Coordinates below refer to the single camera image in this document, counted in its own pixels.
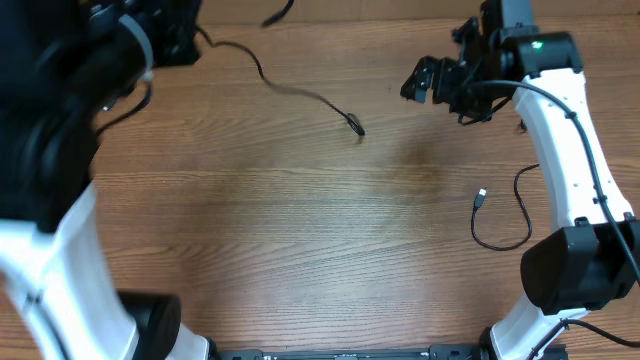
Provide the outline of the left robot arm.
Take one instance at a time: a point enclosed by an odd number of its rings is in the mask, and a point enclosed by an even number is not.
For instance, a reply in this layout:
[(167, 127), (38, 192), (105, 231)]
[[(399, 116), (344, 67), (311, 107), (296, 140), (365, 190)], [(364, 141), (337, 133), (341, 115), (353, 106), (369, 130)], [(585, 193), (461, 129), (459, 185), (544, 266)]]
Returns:
[(1, 272), (46, 359), (212, 359), (174, 295), (118, 291), (91, 164), (98, 113), (195, 63), (196, 1), (1, 2)]

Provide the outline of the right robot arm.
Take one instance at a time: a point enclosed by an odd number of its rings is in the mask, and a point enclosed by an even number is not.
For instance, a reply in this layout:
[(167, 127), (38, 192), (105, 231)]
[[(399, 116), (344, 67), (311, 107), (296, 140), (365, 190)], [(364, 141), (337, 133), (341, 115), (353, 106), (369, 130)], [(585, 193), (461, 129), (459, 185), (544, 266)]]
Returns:
[(543, 33), (527, 1), (486, 1), (452, 33), (457, 59), (421, 58), (405, 99), (448, 105), (462, 125), (507, 103), (532, 139), (552, 230), (525, 251), (523, 294), (475, 345), (432, 346), (461, 359), (563, 359), (555, 339), (639, 282), (639, 222), (605, 159), (588, 107), (584, 64), (566, 32)]

